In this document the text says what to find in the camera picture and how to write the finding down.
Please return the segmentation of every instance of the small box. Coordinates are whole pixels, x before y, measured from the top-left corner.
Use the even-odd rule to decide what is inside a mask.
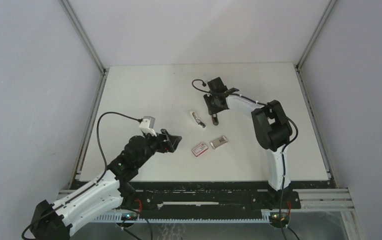
[[[216,138],[215,140],[211,141],[210,145],[213,149],[216,149],[216,148],[226,144],[227,142],[229,142],[228,138],[223,135],[223,136]]]
[[[198,157],[200,156],[202,153],[204,153],[205,151],[207,151],[209,148],[207,147],[207,145],[202,142],[200,144],[198,144],[196,147],[194,147],[191,152],[194,154],[194,156]]]

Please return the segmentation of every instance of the white table surface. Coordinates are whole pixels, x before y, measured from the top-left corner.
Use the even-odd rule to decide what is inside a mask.
[[[219,125],[212,124],[203,93],[191,86],[194,79],[205,81],[221,77],[228,88],[253,100],[278,100],[299,129],[288,149],[288,172],[293,181],[327,180],[315,133],[292,63],[234,63],[112,66],[105,83],[97,118],[114,111],[134,118],[155,117],[154,130],[167,129],[182,136],[175,153],[156,153],[134,181],[266,181],[268,163],[258,144],[249,116],[225,110],[218,114]],[[190,116],[196,111],[206,123],[198,126]],[[106,115],[100,124],[100,140],[108,161],[123,150],[139,123],[118,115]],[[81,181],[93,179],[104,169],[97,139],[97,120],[80,174]],[[229,142],[217,149],[211,140],[225,135]],[[195,157],[191,149],[204,142],[209,150]]]

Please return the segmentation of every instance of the white enclosure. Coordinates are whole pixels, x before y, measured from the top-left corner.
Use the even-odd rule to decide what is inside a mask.
[[[19,239],[39,202],[103,169],[95,119],[106,111],[153,116],[157,132],[183,137],[134,181],[267,180],[251,119],[224,111],[214,127],[191,86],[216,77],[252,99],[280,101],[300,130],[289,146],[291,180],[330,184],[338,176],[364,211],[369,239],[380,238],[382,4],[345,2],[327,22],[336,0],[0,0],[0,239]],[[139,134],[136,122],[105,117],[107,160]],[[191,153],[222,135],[226,145]],[[332,177],[329,162],[339,174]],[[313,189],[303,190],[311,202]],[[347,205],[327,191],[316,204],[343,208],[349,239],[363,240],[350,194],[332,190]]]

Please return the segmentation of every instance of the red and white box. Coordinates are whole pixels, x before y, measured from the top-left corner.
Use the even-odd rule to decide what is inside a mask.
[[[202,142],[200,144],[198,144],[196,147],[194,147],[191,152],[194,154],[194,156],[198,157],[200,156],[202,153],[204,153],[205,151],[207,151],[209,148],[207,147],[207,145]]]

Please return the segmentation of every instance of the small white object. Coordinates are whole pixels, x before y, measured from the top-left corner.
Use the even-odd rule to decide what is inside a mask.
[[[218,137],[216,138],[215,140],[211,141],[210,142],[210,146],[213,148],[213,149],[216,149],[224,144],[226,144],[227,142],[229,142],[228,138],[223,135],[221,137]]]
[[[200,144],[198,144],[196,147],[194,147],[191,151],[192,153],[194,154],[194,156],[198,157],[200,156],[202,153],[204,153],[205,151],[207,151],[207,149],[209,149],[207,147],[207,145],[202,142]]]
[[[189,112],[191,114],[191,117],[195,120],[195,122],[202,127],[203,129],[206,127],[206,124],[197,116],[197,113],[195,111]]]
[[[156,131],[153,129],[155,121],[156,119],[152,116],[144,116],[142,122],[139,124],[139,129],[143,134],[151,134],[156,137]]]

